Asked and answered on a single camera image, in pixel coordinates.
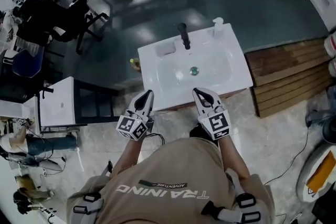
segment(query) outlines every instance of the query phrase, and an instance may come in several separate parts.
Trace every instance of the beige t-shirt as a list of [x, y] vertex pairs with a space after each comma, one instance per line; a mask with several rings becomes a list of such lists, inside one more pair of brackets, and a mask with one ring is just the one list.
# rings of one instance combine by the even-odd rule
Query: beige t-shirt
[[[273, 220], [274, 202], [259, 177], [252, 175], [241, 184], [246, 192], [265, 202]], [[73, 201], [87, 193], [90, 186], [86, 184], [68, 199], [68, 217]], [[162, 146], [143, 162], [110, 179], [99, 192], [104, 205], [96, 224], [144, 220], [160, 224], [216, 223], [211, 216], [201, 215], [208, 201], [231, 209], [235, 200], [218, 148], [201, 138], [180, 139]]]

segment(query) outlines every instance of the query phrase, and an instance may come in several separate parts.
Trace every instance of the black faucet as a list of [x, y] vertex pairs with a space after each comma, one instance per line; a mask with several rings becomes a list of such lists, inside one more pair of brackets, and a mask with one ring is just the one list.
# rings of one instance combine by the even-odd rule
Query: black faucet
[[190, 50], [190, 40], [187, 32], [187, 25], [184, 23], [180, 23], [177, 27], [179, 28], [178, 30], [180, 31], [185, 49]]

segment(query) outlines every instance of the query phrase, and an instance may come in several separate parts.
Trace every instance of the gray floor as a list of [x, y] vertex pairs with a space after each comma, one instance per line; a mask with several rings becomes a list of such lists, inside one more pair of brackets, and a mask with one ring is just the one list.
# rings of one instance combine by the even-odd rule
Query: gray floor
[[138, 56], [139, 47], [178, 35], [180, 22], [194, 31], [213, 26], [212, 20], [220, 16], [232, 24], [243, 51], [327, 34], [309, 0], [109, 1], [112, 9], [102, 0], [89, 0], [97, 12], [112, 14], [101, 43], [86, 36], [82, 56], [75, 53], [75, 40], [50, 45], [65, 54], [64, 61], [55, 59], [64, 77], [105, 87], [136, 80], [140, 75], [130, 67], [129, 59]]
[[[136, 93], [119, 97], [115, 111], [120, 113], [128, 106]], [[254, 105], [249, 90], [226, 100], [230, 120], [233, 125], [232, 138], [251, 173], [259, 174], [263, 183], [281, 175], [299, 153], [306, 142], [307, 128], [304, 123], [306, 109], [309, 107], [325, 109], [328, 107], [325, 92], [309, 102], [303, 101], [285, 111], [266, 119], [255, 116]], [[166, 112], [154, 116], [154, 132], [161, 133], [166, 143], [178, 138], [188, 137], [189, 131], [196, 125], [195, 107], [184, 108], [176, 112]], [[57, 210], [56, 215], [65, 217], [64, 205], [67, 197], [81, 189], [88, 178], [99, 175], [108, 160], [117, 162], [127, 139], [116, 131], [116, 123], [91, 124], [81, 128], [79, 133], [80, 160], [74, 151], [57, 151], [54, 156], [65, 156], [67, 164], [64, 172], [40, 176], [41, 168], [31, 168], [30, 174], [37, 185], [53, 189], [56, 197], [45, 205]], [[320, 126], [309, 129], [306, 149], [297, 157], [291, 169], [280, 179], [270, 183], [275, 200], [276, 214], [288, 214], [288, 223], [299, 212], [303, 212], [300, 224], [311, 224], [313, 204], [299, 201], [296, 194], [296, 182], [303, 164], [313, 149], [323, 143]], [[161, 145], [158, 137], [146, 138], [142, 146], [140, 161], [150, 156]], [[277, 217], [275, 224], [281, 224], [284, 216]]]

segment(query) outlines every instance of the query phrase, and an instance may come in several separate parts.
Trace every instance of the wooden pallet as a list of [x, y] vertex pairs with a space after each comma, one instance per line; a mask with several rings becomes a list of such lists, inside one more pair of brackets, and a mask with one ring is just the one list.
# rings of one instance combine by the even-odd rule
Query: wooden pallet
[[254, 80], [256, 111], [261, 118], [311, 98], [332, 83], [330, 57], [323, 39], [250, 52], [246, 59]]

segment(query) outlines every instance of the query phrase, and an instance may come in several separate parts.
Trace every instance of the sink basin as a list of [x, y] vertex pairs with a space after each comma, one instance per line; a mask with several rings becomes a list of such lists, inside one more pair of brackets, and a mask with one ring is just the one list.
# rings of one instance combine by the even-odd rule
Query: sink basin
[[213, 30], [189, 33], [190, 50], [180, 36], [138, 49], [144, 88], [154, 92], [153, 111], [193, 102], [195, 87], [225, 94], [253, 85], [231, 25], [224, 25], [219, 39]]

